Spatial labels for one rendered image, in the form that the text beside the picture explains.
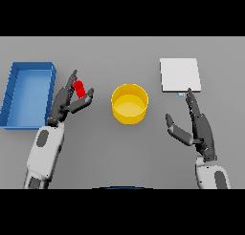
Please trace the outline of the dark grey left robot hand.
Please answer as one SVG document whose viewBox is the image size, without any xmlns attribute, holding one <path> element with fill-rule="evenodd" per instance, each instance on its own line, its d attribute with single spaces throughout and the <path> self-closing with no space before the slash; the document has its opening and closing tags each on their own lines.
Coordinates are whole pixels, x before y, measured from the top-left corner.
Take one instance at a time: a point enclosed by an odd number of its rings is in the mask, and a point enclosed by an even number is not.
<svg viewBox="0 0 245 235">
<path fill-rule="evenodd" d="M 67 84 L 62 87 L 56 94 L 51 113 L 47 119 L 47 124 L 51 127 L 57 127 L 60 122 L 63 122 L 69 113 L 76 112 L 88 107 L 92 103 L 94 89 L 91 88 L 85 96 L 81 96 L 78 100 L 72 102 L 71 98 L 75 92 L 75 82 L 78 80 L 77 70 L 74 70 Z"/>
</svg>

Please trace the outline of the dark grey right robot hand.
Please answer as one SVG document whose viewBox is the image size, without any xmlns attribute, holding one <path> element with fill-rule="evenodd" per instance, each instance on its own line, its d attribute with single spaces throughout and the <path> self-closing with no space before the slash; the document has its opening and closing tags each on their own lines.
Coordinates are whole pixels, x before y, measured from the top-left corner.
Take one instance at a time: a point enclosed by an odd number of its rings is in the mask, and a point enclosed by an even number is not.
<svg viewBox="0 0 245 235">
<path fill-rule="evenodd" d="M 204 157 L 204 161 L 217 160 L 211 125 L 206 116 L 200 112 L 191 88 L 188 88 L 186 103 L 189 106 L 192 133 L 176 125 L 170 114 L 166 114 L 167 132 L 186 146 L 194 145 L 196 151 Z"/>
</svg>

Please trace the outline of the blue tray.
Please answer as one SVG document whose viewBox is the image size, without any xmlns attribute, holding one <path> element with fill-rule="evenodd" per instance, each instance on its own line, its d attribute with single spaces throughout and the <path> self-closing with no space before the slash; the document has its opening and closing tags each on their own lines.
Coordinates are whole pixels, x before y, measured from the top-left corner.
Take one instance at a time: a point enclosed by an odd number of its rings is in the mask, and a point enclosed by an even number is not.
<svg viewBox="0 0 245 235">
<path fill-rule="evenodd" d="M 0 128 L 38 130 L 46 126 L 55 82 L 53 62 L 12 62 L 0 108 Z"/>
</svg>

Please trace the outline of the pale square measuring scale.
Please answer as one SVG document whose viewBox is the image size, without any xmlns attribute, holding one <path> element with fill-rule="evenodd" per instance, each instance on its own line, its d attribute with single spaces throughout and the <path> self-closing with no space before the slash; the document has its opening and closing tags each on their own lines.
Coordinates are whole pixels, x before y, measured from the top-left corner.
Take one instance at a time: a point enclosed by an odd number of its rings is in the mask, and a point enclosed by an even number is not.
<svg viewBox="0 0 245 235">
<path fill-rule="evenodd" d="M 184 94 L 188 88 L 201 92 L 196 58 L 161 58 L 160 73 L 163 93 Z"/>
</svg>

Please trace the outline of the yellow bowl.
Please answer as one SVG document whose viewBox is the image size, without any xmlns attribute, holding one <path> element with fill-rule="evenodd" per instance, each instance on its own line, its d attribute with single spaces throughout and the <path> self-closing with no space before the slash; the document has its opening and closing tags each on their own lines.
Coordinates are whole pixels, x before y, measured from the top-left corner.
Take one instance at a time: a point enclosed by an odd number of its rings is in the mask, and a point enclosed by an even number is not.
<svg viewBox="0 0 245 235">
<path fill-rule="evenodd" d="M 123 84 L 111 96 L 111 111 L 121 124 L 138 124 L 145 117 L 148 94 L 138 84 Z"/>
</svg>

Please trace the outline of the red beaker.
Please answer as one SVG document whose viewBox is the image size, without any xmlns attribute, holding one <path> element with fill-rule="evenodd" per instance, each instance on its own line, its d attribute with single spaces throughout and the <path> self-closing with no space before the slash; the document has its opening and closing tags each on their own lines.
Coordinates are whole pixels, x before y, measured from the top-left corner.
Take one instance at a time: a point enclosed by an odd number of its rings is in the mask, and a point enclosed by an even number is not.
<svg viewBox="0 0 245 235">
<path fill-rule="evenodd" d="M 81 80 L 76 80 L 73 83 L 73 87 L 77 93 L 78 98 L 83 98 L 86 96 L 84 85 L 83 85 L 83 82 Z"/>
</svg>

